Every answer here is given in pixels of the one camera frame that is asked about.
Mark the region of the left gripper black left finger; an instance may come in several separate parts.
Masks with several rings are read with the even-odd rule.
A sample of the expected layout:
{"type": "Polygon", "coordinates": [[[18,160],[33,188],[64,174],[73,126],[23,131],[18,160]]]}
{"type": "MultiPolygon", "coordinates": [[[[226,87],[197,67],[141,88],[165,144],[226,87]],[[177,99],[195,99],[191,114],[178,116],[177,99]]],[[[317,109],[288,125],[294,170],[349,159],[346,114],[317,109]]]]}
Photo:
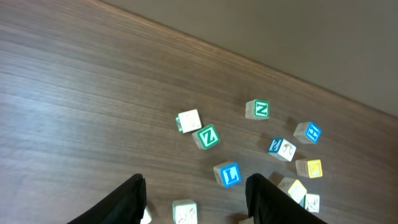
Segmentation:
{"type": "Polygon", "coordinates": [[[146,180],[134,174],[68,224],[140,224],[146,205],[146,180]]]}

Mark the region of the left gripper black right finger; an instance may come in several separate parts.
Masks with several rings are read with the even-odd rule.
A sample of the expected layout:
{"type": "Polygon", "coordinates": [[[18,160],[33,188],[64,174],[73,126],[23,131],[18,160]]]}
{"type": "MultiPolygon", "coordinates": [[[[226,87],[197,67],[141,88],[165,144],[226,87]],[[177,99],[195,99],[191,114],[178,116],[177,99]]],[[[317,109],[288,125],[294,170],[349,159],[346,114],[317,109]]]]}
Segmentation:
{"type": "Polygon", "coordinates": [[[246,179],[248,217],[259,224],[326,224],[306,211],[262,174],[246,179]]]}

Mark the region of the plain wooden block green side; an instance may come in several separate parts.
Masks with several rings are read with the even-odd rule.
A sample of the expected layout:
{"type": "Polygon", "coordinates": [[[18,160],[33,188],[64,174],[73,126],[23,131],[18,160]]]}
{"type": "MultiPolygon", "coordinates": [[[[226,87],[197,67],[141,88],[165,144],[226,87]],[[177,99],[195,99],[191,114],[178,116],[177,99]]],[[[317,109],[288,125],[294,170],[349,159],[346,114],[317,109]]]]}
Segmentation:
{"type": "Polygon", "coordinates": [[[179,113],[175,120],[180,133],[189,133],[202,127],[198,110],[179,113]]]}

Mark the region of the wooden block sketch picture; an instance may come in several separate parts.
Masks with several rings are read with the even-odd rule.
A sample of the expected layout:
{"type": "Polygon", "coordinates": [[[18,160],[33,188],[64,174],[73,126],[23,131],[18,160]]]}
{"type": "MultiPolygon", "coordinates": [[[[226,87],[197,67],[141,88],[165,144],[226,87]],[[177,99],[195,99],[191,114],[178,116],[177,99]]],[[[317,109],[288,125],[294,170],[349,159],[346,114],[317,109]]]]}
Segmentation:
{"type": "Polygon", "coordinates": [[[317,194],[305,194],[299,204],[308,212],[318,213],[320,211],[320,196],[317,194]]]}

